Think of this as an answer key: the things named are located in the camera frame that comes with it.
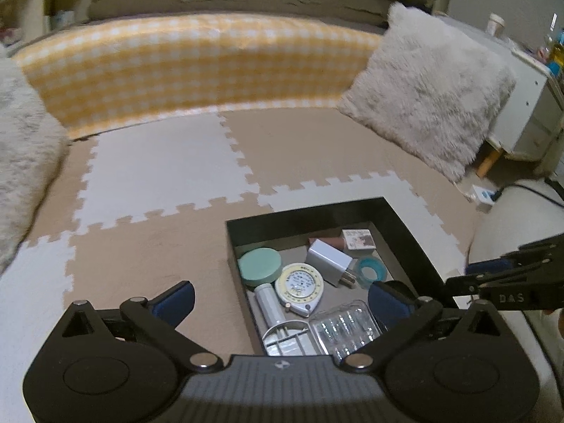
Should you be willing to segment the white usb charger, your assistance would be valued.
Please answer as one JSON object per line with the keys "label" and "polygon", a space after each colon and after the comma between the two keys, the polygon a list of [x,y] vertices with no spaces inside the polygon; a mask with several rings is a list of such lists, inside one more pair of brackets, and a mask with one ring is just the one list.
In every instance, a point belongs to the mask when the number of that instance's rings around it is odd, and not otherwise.
{"label": "white usb charger", "polygon": [[322,276],[323,280],[334,287],[340,284],[353,288],[356,277],[349,271],[353,259],[320,239],[311,239],[306,254],[306,264],[310,264]]}

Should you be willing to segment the uv gel polish box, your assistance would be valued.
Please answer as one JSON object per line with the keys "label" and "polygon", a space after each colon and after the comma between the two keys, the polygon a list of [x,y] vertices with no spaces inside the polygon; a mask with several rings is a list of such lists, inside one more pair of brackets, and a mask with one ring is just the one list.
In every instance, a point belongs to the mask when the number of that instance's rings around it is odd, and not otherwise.
{"label": "uv gel polish box", "polygon": [[376,244],[369,229],[343,229],[341,237],[349,251],[375,250]]}

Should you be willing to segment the brown cylindrical tube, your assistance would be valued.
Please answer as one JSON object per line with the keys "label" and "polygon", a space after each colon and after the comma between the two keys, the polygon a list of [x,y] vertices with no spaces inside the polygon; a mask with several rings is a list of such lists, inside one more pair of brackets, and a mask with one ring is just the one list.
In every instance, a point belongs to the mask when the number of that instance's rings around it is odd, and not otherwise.
{"label": "brown cylindrical tube", "polygon": [[330,245],[340,251],[344,251],[345,249],[345,241],[344,238],[341,237],[312,237],[308,239],[310,246],[312,246],[316,241],[322,241],[326,245]]}

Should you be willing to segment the round white yellow tape measure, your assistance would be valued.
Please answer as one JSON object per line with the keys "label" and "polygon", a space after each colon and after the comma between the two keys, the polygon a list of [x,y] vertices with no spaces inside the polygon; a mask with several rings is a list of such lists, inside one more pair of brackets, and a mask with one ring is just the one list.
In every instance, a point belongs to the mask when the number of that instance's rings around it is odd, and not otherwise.
{"label": "round white yellow tape measure", "polygon": [[283,307],[309,318],[321,301],[324,280],[312,265],[293,263],[283,267],[274,283],[274,290]]}

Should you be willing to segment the mint green round tin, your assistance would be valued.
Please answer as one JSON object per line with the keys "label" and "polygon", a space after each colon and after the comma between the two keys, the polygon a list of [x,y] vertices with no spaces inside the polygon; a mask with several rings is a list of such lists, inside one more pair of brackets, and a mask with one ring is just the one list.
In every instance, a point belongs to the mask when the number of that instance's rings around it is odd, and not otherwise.
{"label": "mint green round tin", "polygon": [[280,253],[269,247],[260,247],[245,253],[238,260],[238,268],[243,283],[248,287],[271,284],[282,272]]}

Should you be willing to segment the black cardboard box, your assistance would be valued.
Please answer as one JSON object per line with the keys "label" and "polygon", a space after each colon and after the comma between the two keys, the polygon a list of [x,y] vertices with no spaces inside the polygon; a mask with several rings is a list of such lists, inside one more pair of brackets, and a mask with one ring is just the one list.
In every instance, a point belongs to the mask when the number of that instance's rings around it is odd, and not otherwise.
{"label": "black cardboard box", "polygon": [[309,238],[336,237],[343,228],[365,227],[371,229],[376,251],[393,279],[402,281],[418,296],[430,296],[445,307],[456,306],[437,268],[386,199],[338,202],[229,220],[227,262],[253,353],[264,352],[263,322],[253,312],[253,296],[243,283],[238,259],[247,251],[267,246],[278,250],[285,264],[300,262]]}

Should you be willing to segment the clear teal tape roll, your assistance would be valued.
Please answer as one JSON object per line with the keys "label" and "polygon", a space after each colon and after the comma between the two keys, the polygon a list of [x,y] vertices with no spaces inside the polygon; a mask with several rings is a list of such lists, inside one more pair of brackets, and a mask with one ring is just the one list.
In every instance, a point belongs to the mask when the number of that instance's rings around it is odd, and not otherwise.
{"label": "clear teal tape roll", "polygon": [[387,278],[387,268],[376,257],[367,256],[357,259],[353,268],[358,284],[368,289],[374,282],[384,282]]}

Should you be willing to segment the clear plastic case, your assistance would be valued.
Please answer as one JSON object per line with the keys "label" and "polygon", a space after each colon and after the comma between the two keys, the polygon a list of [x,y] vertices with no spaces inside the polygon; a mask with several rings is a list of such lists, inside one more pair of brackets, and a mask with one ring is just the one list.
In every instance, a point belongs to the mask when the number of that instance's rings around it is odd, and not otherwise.
{"label": "clear plastic case", "polygon": [[320,348],[337,362],[368,345],[382,333],[367,304],[360,300],[318,313],[310,327]]}

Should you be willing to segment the white power strip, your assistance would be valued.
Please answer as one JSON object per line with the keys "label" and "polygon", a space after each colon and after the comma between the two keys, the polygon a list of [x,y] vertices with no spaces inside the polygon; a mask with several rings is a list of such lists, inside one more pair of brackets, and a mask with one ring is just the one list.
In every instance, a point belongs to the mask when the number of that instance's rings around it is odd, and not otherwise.
{"label": "white power strip", "polygon": [[489,212],[493,205],[495,205],[495,194],[495,191],[491,191],[476,184],[473,184],[468,192],[470,200],[476,205],[476,208],[482,212]]}

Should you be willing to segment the white drawer cabinet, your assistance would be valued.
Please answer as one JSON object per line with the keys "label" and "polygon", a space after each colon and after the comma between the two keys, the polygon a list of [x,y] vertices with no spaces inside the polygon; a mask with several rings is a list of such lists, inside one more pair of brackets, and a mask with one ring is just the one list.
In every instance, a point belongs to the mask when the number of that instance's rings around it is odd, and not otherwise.
{"label": "white drawer cabinet", "polygon": [[491,150],[476,175],[485,177],[502,157],[541,163],[549,156],[563,126],[563,94],[551,71],[509,40],[447,16],[441,19],[501,56],[516,75],[514,90],[490,127],[486,141]]}

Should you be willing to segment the fluffy cream cushion right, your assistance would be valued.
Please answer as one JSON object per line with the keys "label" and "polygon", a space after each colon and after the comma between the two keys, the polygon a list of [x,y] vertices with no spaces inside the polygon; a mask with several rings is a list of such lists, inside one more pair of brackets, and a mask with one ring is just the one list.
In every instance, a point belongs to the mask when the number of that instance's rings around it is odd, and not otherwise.
{"label": "fluffy cream cushion right", "polygon": [[388,24],[337,108],[459,182],[516,75],[500,55],[416,8],[392,4]]}

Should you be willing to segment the fluffy cream cushion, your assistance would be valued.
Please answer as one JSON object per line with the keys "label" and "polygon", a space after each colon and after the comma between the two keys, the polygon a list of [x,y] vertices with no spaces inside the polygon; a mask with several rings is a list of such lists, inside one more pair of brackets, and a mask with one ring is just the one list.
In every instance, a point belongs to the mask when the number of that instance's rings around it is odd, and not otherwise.
{"label": "fluffy cream cushion", "polygon": [[388,24],[337,108],[459,182],[516,75],[500,55],[416,8],[392,4]]}
{"label": "fluffy cream cushion", "polygon": [[1,268],[26,237],[38,205],[68,154],[65,128],[15,60],[1,50]]}

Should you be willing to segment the fluffy cream cushion left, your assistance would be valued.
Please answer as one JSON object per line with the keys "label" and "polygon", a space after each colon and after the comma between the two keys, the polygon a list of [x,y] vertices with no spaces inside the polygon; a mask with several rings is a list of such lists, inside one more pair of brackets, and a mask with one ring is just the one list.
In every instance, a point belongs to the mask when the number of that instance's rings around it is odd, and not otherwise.
{"label": "fluffy cream cushion left", "polygon": [[26,237],[38,205],[68,154],[65,128],[15,60],[1,50],[1,268]]}

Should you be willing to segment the yellow checkered blanket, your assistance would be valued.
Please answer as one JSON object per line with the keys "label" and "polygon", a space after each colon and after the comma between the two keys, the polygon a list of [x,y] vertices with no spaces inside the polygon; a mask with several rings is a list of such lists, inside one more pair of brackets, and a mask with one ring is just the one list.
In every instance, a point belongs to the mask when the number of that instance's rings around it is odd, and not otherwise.
{"label": "yellow checkered blanket", "polygon": [[81,139],[182,113],[333,107],[379,44],[312,19],[189,14],[66,30],[14,60]]}

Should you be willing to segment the wooden shelf unit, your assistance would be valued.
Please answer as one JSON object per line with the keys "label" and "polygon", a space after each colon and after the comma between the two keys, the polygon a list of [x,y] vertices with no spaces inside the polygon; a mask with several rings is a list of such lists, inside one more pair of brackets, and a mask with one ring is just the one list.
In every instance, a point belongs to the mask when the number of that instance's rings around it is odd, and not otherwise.
{"label": "wooden shelf unit", "polygon": [[94,0],[1,0],[1,42],[11,50],[88,20]]}

